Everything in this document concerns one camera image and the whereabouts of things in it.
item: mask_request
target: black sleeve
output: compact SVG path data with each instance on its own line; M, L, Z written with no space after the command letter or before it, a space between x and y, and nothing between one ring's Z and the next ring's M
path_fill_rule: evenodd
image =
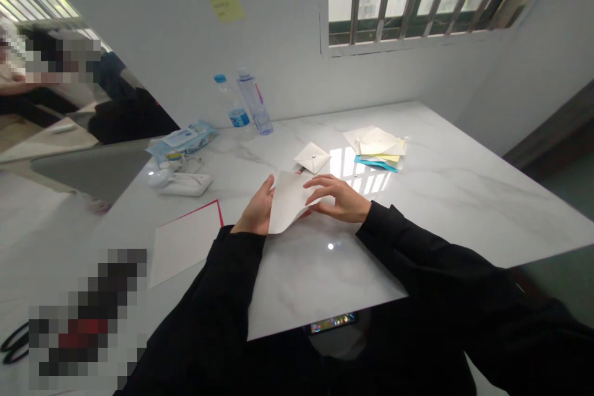
M460 339L510 395L594 394L594 330L564 305L532 302L508 271L375 202L357 237L436 327Z
M233 384L266 237L230 230L220 230L204 268L148 340L121 394L190 394Z

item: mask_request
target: plastic bottle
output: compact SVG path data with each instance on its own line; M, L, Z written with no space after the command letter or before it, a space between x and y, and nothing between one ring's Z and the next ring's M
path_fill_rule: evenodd
M225 113L229 116L233 127L237 128L235 130L236 137L239 140L252 139L256 133L249 123L249 116L239 97L230 89L224 74L217 74L214 78L220 91L219 96Z
M238 73L239 79L237 80L237 85L252 113L256 128L263 135L272 133L274 128L272 127L272 122L270 122L270 116L268 115L268 111L266 111L264 100L262 99L262 94L260 94L260 89L255 78L248 73L246 68L239 68Z

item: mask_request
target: phone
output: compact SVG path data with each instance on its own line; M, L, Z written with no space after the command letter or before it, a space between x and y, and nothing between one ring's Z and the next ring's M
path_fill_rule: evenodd
M330 319L312 323L310 325L305 326L305 328L308 335L315 335L328 330L354 324L358 321L359 315L356 312L348 312L346 314L331 317Z

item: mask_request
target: table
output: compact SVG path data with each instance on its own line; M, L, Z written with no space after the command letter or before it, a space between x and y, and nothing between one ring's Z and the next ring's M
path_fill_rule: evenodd
M96 103L87 105L79 111L93 111ZM73 152L75 150L89 149L99 141L84 128L76 125L74 130L53 134L50 130L54 127L75 123L70 118L64 118L52 126L43 129L29 139L9 148L0 154L0 169L23 176L31 181L54 189L56 192L69 192L71 187L65 186L53 179L46 178L31 170L31 160L40 156L55 155L57 153Z
M342 132L370 125L410 138L402 172L353 163ZM150 268L155 227L215 199L225 223L235 223L269 173L297 169L293 158L310 141L332 155L325 171L497 266L513 267L594 242L594 223L420 103L277 121L274 128L269 136L242 143L226 129L202 149L201 172L214 177L202 197L156 194L146 184L155 165L147 164L87 244L65 246L55 263L44 264L46 276L35 284L37 301L59 303L58 291L79 288L78 276L92 273L89 265L105 261L109 248L148 249ZM249 308L248 339L407 295L354 237L358 227L315 214L269 236ZM108 368L115 361L130 360L127 349L138 346L137 334L153 332L203 265L138 292L127 320L119 321L118 347L100 364L102 373L113 371Z

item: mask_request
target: window sill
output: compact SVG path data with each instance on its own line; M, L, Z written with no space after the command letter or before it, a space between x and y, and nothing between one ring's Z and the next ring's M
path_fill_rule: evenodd
M450 35L434 35L429 37L413 37L404 40L384 40L381 42L360 43L358 45L339 45L328 47L328 57L360 56L362 54L406 51L417 48L433 48L436 46L465 45L484 41L501 41L511 29L474 31L473 33L457 33Z

